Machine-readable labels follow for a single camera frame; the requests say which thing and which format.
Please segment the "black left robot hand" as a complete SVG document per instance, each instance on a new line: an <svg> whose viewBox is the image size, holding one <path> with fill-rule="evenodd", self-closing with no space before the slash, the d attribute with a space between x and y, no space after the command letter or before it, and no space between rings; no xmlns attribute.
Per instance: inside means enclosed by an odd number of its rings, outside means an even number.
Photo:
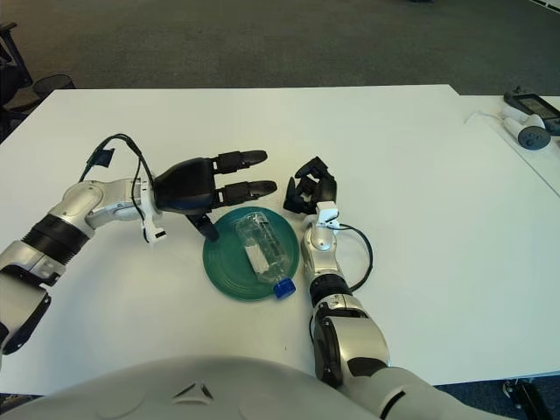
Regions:
<svg viewBox="0 0 560 420"><path fill-rule="evenodd" d="M215 209L258 200L277 190L272 180L243 181L219 188L214 176L248 169L267 159L264 150L233 151L217 157L197 157L175 164L154 179L156 208L183 214L210 242L219 233L208 217Z"/></svg>

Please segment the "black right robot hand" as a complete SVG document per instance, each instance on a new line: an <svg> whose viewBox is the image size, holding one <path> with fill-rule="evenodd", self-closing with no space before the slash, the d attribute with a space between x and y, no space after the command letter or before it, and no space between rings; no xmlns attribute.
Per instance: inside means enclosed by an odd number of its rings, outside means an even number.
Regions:
<svg viewBox="0 0 560 420"><path fill-rule="evenodd" d="M314 157L290 177L283 208L295 214L315 214L320 202L335 202L337 182L320 157Z"/></svg>

